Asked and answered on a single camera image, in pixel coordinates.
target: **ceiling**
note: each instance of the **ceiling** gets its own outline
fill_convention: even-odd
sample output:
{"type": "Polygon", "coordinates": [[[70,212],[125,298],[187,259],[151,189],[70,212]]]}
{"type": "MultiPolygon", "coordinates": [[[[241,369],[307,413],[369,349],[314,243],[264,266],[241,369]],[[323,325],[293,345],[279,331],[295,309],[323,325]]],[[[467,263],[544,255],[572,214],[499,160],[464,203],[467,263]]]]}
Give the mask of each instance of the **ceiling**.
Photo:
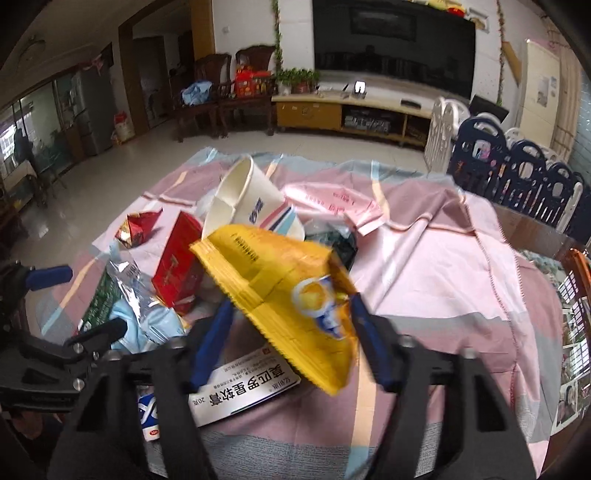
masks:
{"type": "Polygon", "coordinates": [[[134,25],[134,35],[183,34],[191,30],[189,0],[175,0],[134,25]]]}
{"type": "Polygon", "coordinates": [[[110,41],[116,40],[121,23],[151,2],[51,0],[20,36],[0,69],[0,105],[52,74],[92,59],[110,41]],[[30,62],[19,63],[25,45],[33,36],[46,42],[45,50],[30,62]]]}

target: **light blue plastic bag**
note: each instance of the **light blue plastic bag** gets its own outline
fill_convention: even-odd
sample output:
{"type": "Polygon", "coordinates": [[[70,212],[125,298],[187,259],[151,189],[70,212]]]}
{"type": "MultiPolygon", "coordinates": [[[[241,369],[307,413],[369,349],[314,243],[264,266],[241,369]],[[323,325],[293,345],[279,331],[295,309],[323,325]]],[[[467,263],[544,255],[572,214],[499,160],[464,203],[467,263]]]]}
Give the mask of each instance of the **light blue plastic bag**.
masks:
{"type": "Polygon", "coordinates": [[[123,295],[113,305],[109,320],[119,317],[127,323],[125,336],[113,348],[146,352],[170,338],[185,335],[177,313],[157,300],[150,278],[140,272],[129,252],[121,251],[118,242],[111,244],[107,273],[123,295]]]}
{"type": "Polygon", "coordinates": [[[192,83],[181,92],[185,105],[199,105],[209,100],[209,89],[213,83],[207,80],[192,83]]]}

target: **wooden tv cabinet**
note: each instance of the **wooden tv cabinet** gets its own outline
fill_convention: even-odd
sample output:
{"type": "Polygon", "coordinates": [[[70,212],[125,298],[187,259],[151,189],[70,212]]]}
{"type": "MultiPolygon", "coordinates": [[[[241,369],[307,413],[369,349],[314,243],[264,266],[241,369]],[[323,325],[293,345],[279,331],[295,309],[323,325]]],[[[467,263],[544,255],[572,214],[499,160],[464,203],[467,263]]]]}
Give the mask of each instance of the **wooden tv cabinet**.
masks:
{"type": "Polygon", "coordinates": [[[275,95],[272,98],[277,107],[277,126],[281,128],[313,128],[384,138],[425,147],[431,110],[415,109],[400,105],[399,101],[382,99],[342,98],[338,92],[308,95],[275,95]],[[390,121],[389,133],[373,132],[345,126],[345,118],[355,112],[369,116],[382,115],[390,121]]]}

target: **tv stand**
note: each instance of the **tv stand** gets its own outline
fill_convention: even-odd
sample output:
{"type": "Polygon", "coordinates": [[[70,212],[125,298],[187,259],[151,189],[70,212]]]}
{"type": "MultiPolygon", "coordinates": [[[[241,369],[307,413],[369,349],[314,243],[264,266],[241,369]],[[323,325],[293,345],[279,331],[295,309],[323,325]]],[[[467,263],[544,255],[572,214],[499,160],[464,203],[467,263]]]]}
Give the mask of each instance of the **tv stand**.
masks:
{"type": "Polygon", "coordinates": [[[272,101],[281,128],[329,130],[422,148],[427,144],[431,111],[401,105],[399,100],[361,99],[326,92],[275,95],[272,101]]]}

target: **plastic bag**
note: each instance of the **plastic bag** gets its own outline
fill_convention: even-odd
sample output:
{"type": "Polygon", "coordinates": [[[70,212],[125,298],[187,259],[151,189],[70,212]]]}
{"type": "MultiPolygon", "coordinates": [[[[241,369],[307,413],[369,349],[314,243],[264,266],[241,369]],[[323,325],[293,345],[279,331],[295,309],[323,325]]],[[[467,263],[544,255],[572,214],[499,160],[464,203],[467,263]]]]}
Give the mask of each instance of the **plastic bag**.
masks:
{"type": "Polygon", "coordinates": [[[314,219],[304,224],[304,230],[306,240],[332,248],[343,266],[351,270],[357,255],[357,241],[346,223],[314,219]]]}
{"type": "Polygon", "coordinates": [[[159,301],[150,278],[140,272],[131,255],[121,251],[117,243],[111,245],[106,270],[122,293],[122,300],[115,303],[110,315],[111,319],[119,316],[127,322],[128,331],[119,340],[120,345],[130,353],[139,353],[185,335],[177,313],[159,301]]]}
{"type": "Polygon", "coordinates": [[[331,395],[347,384],[356,352],[348,296],[356,290],[330,249],[228,225],[191,250],[292,365],[331,395]]]}
{"type": "Polygon", "coordinates": [[[213,83],[207,80],[192,83],[181,92],[183,103],[185,105],[199,105],[207,102],[209,100],[209,89],[212,85],[213,83]]]}

